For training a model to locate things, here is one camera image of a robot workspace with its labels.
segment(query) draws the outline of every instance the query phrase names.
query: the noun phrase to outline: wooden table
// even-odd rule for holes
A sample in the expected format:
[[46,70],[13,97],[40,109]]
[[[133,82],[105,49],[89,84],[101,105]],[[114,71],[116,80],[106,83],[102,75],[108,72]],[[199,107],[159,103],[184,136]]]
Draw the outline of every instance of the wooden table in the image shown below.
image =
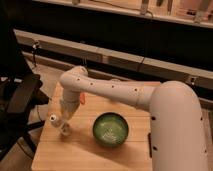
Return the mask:
[[[50,114],[60,115],[59,99],[62,88],[56,86],[49,106]],[[46,120],[33,160],[33,171],[152,171],[147,134],[150,132],[149,113],[85,93],[81,105],[69,121],[72,134],[62,137]],[[94,120],[102,113],[116,112],[129,125],[129,136],[117,148],[105,148],[92,135]]]

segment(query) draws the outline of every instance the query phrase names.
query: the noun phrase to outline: cable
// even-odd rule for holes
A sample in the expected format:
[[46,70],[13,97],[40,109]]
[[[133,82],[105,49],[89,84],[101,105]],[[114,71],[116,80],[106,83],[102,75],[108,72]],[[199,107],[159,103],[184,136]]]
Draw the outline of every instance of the cable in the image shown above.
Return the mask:
[[115,4],[112,4],[110,2],[103,2],[103,1],[99,1],[99,0],[89,0],[89,1],[98,2],[98,3],[102,3],[102,4],[107,4],[107,5],[111,5],[113,7],[117,7],[117,8],[123,8],[123,9],[129,9],[129,10],[140,10],[140,9],[136,9],[136,8],[122,7],[120,5],[115,5]]
[[[153,13],[151,11],[148,11],[148,10],[147,10],[146,13],[151,15],[151,20],[150,20],[150,27],[151,27],[154,15],[153,15]],[[143,66],[144,61],[145,61],[145,59],[146,59],[146,57],[148,55],[148,46],[149,46],[149,37],[146,40],[144,57],[143,57],[142,61],[138,64],[138,67],[137,67],[137,70],[136,70],[137,72],[140,72],[140,69]]]
[[33,69],[35,69],[37,67],[37,63],[36,63],[36,52],[37,52],[37,50],[39,48],[39,42],[35,41],[35,43],[33,44],[32,48],[33,48],[33,50],[32,50],[32,55],[33,55],[33,61],[32,61],[32,63],[34,65],[34,67],[32,68],[32,70],[33,70]]
[[36,109],[37,109],[37,115],[38,115],[39,120],[40,120],[40,121],[43,121],[43,120],[41,119],[41,116],[40,116],[40,113],[39,113],[39,106],[38,106],[38,105],[36,106]]
[[16,143],[18,144],[19,148],[24,152],[24,154],[26,154],[26,156],[28,156],[30,159],[33,160],[33,157],[32,157],[31,155],[29,155],[29,154],[24,150],[24,148],[21,146],[21,144],[19,144],[18,141],[17,141]]
[[85,68],[87,68],[87,59],[86,59],[86,58],[83,58],[83,59],[82,59],[82,62],[83,62],[83,66],[84,66]]

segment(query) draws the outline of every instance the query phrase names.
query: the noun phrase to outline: chair armrest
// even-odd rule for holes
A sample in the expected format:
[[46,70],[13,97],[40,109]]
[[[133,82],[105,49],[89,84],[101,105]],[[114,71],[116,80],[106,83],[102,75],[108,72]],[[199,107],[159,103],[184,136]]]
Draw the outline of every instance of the chair armrest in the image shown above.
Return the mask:
[[42,83],[40,76],[31,74],[26,76],[20,85],[15,90],[10,102],[8,104],[7,113],[23,113],[28,107],[33,95]]

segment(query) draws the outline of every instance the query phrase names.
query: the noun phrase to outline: desk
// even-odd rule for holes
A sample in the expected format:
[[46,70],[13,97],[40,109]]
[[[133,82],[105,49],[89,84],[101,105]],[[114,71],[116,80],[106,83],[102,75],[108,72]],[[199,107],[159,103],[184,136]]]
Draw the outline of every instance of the desk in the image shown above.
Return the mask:
[[[65,6],[73,6],[72,0],[34,0],[44,3],[61,4]],[[149,0],[149,11],[154,14],[155,19],[175,22],[180,24],[189,24],[193,26],[204,26],[213,28],[213,23],[205,21],[200,24],[194,23],[193,16],[182,14],[183,2],[181,0],[173,0],[171,15],[168,15],[167,2],[164,0],[162,5],[156,6],[157,0]],[[86,9],[95,9],[100,11],[108,11],[114,13],[120,13],[125,15],[139,16],[139,10],[141,9],[142,0],[80,0],[78,7]]]
[[[60,115],[62,88],[57,84],[49,106],[51,114]],[[33,171],[152,171],[147,134],[149,113],[85,93],[81,105],[69,120],[72,134],[62,137],[47,119],[33,160]],[[94,120],[104,112],[122,114],[129,125],[129,136],[117,148],[104,148],[92,135]]]

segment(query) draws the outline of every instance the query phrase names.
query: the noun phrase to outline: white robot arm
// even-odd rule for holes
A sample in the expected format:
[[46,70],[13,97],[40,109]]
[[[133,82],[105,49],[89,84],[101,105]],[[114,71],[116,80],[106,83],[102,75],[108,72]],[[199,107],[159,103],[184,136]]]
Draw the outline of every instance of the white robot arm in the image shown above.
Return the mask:
[[153,171],[208,171],[200,103],[186,84],[169,81],[152,87],[140,82],[97,80],[89,78],[81,66],[65,72],[60,83],[67,119],[77,109],[81,91],[149,111]]

